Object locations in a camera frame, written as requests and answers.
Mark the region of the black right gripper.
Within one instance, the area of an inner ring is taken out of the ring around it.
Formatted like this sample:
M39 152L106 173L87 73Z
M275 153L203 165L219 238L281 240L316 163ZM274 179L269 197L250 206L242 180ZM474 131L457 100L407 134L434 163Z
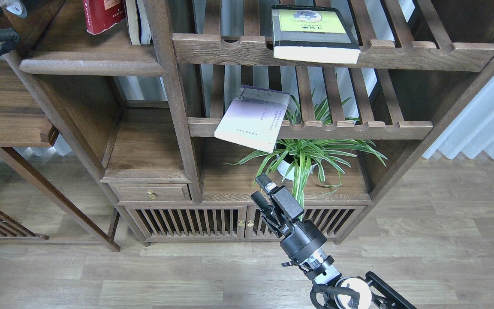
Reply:
M290 258L281 265L298 266L300 269L319 268L327 259L322 251L327 239L312 221L302 221L304 209L285 186L278 187L264 173L257 176L255 182L267 194L271 204L259 191L250 197L263 213L267 227L276 237L283 237L280 246Z

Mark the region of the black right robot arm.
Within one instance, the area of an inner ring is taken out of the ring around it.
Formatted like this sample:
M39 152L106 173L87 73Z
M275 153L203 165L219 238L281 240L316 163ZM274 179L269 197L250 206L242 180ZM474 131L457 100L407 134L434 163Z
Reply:
M317 309L368 309L372 304L380 309L412 309L413 305L373 272L365 278L342 276L334 259L323 251L327 241L324 234L310 220L301 220L304 213L290 191L278 187L261 174L257 184L266 192L251 195L261 217L290 258L283 267L297 266L313 286L310 301Z

